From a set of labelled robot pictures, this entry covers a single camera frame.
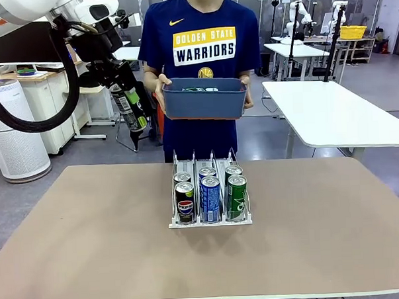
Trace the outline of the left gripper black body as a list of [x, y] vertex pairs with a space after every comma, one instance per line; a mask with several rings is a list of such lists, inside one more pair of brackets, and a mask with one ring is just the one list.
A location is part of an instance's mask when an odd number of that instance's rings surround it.
[[81, 32], [80, 35], [70, 38], [70, 45], [83, 62], [109, 60], [115, 51], [123, 47], [109, 18], [98, 21], [94, 26], [71, 21], [69, 27]]

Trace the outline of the person's right hand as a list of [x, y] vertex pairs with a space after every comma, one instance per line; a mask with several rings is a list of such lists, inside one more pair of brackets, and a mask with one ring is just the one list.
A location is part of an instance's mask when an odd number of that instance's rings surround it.
[[164, 99], [164, 95], [163, 95], [163, 86], [164, 85], [170, 85], [172, 84], [172, 81], [163, 73], [161, 73], [158, 76], [158, 79], [156, 81], [156, 85], [155, 85], [155, 94], [157, 97], [157, 101], [161, 107], [161, 109], [165, 108], [165, 99]]

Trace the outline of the person's left hand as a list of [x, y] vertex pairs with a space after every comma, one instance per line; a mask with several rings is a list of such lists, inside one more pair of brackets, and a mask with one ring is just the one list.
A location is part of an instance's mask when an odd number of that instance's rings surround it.
[[246, 96], [244, 101], [244, 109], [248, 110], [254, 106], [253, 98], [251, 95], [251, 80], [248, 72], [244, 72], [243, 75], [239, 77], [241, 84], [246, 88]]

